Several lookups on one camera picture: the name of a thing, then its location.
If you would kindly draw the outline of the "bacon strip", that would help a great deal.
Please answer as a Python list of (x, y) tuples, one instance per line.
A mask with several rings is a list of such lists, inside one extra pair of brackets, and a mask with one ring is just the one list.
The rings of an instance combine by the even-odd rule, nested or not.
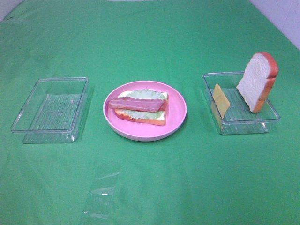
[(112, 109), (127, 109), (141, 112), (158, 112), (164, 110), (167, 101), (162, 99), (139, 99), (132, 97), (117, 97), (109, 102)]
[(158, 112), (165, 110), (167, 101), (162, 99), (139, 99), (133, 97), (122, 97), (122, 107), (124, 109), (141, 112)]

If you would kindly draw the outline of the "bread slice with brown crust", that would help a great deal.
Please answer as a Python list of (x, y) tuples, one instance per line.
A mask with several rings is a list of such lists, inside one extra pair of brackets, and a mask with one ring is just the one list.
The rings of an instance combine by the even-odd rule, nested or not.
[(149, 123), (149, 124), (163, 126), (165, 125), (165, 121), (166, 121), (166, 119), (165, 120), (133, 119), (129, 115), (121, 111), (121, 109), (113, 109), (113, 110), (119, 119), (128, 120), (132, 122)]

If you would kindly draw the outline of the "green lettuce leaf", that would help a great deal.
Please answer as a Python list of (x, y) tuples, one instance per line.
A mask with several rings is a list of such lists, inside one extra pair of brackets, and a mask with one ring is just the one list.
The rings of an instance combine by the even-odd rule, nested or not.
[[(119, 97), (168, 100), (168, 93), (157, 92), (151, 89), (140, 89), (124, 91), (119, 94)], [(121, 109), (121, 111), (133, 119), (165, 120), (166, 118), (166, 109), (157, 112), (141, 112), (128, 109)]]

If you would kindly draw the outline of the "pink round plate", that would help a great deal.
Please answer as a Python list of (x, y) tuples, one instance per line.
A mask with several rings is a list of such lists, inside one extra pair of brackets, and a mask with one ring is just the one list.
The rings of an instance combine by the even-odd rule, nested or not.
[[(168, 93), (168, 109), (166, 124), (163, 126), (148, 123), (130, 122), (117, 118), (108, 103), (112, 98), (128, 90), (150, 89)], [(103, 113), (110, 127), (119, 135), (142, 142), (156, 141), (173, 134), (182, 125), (187, 114), (184, 97), (173, 87), (157, 81), (135, 81), (121, 85), (114, 89), (105, 99)]]

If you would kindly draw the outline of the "yellow cheese slice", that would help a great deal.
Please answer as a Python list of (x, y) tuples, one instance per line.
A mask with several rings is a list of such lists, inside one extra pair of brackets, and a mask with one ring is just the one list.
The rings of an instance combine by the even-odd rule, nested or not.
[(213, 99), (215, 101), (216, 107), (220, 113), (221, 118), (223, 119), (227, 110), (230, 107), (230, 102), (224, 92), (222, 91), (219, 84), (216, 84), (213, 91)]

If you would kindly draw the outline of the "green tablecloth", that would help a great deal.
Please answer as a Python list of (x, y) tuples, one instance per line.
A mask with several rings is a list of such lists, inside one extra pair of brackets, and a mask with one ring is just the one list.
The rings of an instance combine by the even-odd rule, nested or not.
[[(242, 71), (270, 53), (279, 74), (267, 134), (220, 135), (202, 74)], [(73, 143), (23, 144), (10, 127), (35, 82), (87, 77), (93, 90)], [(155, 80), (187, 103), (182, 127), (135, 142), (107, 124), (116, 87)], [(0, 25), (0, 222), (78, 225), (96, 174), (118, 171), (108, 225), (297, 225), (300, 52), (247, 0), (27, 0)]]

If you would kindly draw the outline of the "clear right plastic container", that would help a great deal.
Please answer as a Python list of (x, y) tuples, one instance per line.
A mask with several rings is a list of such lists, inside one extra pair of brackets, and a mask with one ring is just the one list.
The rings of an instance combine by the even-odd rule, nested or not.
[[(244, 72), (216, 72), (202, 75), (203, 93), (217, 130), (222, 135), (268, 133), (280, 120), (278, 112), (266, 100), (258, 113), (252, 113), (236, 86)], [(222, 118), (213, 99), (215, 85), (218, 84), (229, 100), (230, 106)]]

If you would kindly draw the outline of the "clear plastic container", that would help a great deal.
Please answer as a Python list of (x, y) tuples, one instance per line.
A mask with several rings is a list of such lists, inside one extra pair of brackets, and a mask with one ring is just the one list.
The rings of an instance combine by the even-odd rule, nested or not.
[(72, 143), (87, 109), (87, 77), (39, 79), (11, 126), (23, 143)]
[[(252, 113), (236, 86), (244, 72), (216, 72), (202, 75), (203, 93), (217, 130), (222, 135), (268, 133), (280, 120), (278, 112), (266, 100), (258, 113)], [(222, 118), (213, 99), (215, 85), (218, 84), (229, 100), (230, 106)]]

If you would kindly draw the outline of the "clear left plastic container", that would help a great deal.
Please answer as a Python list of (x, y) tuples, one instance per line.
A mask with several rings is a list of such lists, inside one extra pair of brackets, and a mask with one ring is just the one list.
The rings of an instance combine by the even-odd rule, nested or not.
[(87, 77), (39, 79), (11, 126), (23, 143), (72, 143), (87, 109)]

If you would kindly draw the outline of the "upright bread slice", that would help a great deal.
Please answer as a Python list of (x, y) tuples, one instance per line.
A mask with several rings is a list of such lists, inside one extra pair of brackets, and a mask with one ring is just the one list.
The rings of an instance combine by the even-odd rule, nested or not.
[(277, 62), (269, 53), (258, 52), (252, 56), (236, 87), (252, 113), (260, 112), (277, 75)]

